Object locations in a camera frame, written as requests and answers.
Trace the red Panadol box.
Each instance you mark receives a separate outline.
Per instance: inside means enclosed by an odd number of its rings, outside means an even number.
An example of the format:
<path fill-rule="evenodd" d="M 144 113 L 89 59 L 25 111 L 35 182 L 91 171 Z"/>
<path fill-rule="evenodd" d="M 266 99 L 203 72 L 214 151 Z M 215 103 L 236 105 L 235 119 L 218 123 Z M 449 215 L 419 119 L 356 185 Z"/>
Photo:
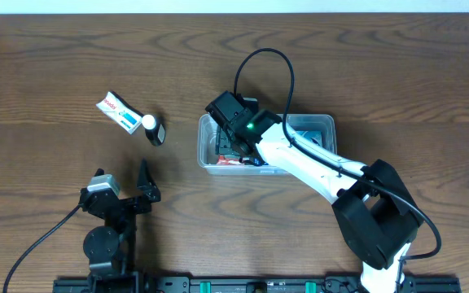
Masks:
<path fill-rule="evenodd" d="M 238 156 L 219 155 L 216 165 L 244 165 L 244 162 Z"/>

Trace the blue white medicine box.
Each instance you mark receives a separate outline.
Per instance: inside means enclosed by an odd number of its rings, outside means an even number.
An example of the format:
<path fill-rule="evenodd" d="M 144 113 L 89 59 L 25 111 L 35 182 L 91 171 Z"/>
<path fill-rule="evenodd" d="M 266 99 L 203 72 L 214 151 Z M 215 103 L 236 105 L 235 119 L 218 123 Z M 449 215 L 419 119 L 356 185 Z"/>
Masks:
<path fill-rule="evenodd" d="M 315 131 L 315 130 L 308 130 L 308 131 L 298 131 L 303 138 L 311 141 L 312 143 L 322 147 L 322 132 Z"/>

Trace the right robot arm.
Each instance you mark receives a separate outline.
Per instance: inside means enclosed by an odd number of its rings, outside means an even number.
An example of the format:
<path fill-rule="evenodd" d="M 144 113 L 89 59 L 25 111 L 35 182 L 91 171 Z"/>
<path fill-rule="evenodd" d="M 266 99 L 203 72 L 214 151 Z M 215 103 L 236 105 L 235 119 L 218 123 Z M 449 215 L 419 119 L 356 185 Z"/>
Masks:
<path fill-rule="evenodd" d="M 205 110 L 236 151 L 287 171 L 331 204 L 344 241 L 363 263 L 365 291 L 400 289 L 401 263 L 423 215 L 392 165 L 338 156 L 295 131 L 286 114 L 255 112 L 229 91 Z"/>

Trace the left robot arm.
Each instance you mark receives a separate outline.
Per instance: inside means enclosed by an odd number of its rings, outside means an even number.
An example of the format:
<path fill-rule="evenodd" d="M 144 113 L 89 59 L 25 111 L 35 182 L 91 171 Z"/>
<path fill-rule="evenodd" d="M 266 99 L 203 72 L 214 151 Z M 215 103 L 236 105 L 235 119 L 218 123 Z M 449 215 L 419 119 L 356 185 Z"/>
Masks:
<path fill-rule="evenodd" d="M 119 197 L 120 185 L 101 168 L 81 190 L 79 204 L 83 211 L 104 220 L 85 237 L 83 251 L 89 259 L 90 273 L 97 277 L 125 274 L 135 267 L 136 217 L 149 213 L 151 205 L 161 200 L 147 161 L 142 160 L 137 180 L 141 194 Z"/>

